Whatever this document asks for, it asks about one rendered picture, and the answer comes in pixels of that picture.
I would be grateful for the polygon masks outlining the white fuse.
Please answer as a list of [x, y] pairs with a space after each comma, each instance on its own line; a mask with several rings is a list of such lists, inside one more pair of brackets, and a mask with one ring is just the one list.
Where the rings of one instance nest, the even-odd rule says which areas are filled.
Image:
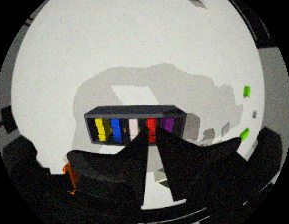
[[129, 119], [128, 120], [129, 124], [129, 135], [131, 135], [131, 143], [133, 140], [133, 137], [137, 135], [137, 128], [139, 128], [139, 125], [137, 125], [137, 119]]

